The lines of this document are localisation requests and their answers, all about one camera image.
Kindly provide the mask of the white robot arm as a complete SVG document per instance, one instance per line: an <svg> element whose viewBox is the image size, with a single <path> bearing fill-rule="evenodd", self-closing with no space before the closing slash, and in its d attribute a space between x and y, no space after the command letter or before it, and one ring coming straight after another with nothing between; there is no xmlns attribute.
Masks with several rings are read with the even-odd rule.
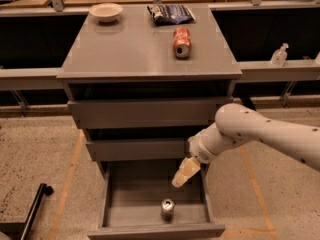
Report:
<svg viewBox="0 0 320 240"><path fill-rule="evenodd" d="M218 109L215 122L188 139L188 153L172 185L182 187L222 152L248 141L261 142L320 170L320 128L269 119L243 105L230 103Z"/></svg>

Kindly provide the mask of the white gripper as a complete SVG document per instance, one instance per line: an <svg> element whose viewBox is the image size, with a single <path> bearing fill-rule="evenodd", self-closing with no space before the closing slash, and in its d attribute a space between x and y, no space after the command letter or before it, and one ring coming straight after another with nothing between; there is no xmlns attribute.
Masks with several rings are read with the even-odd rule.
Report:
<svg viewBox="0 0 320 240"><path fill-rule="evenodd" d="M182 187L201 169L201 163L209 164L217 157L217 148L219 147L218 140L219 134L216 129L201 130L188 139L188 151L192 157L185 158L181 162L172 180L174 187Z"/></svg>

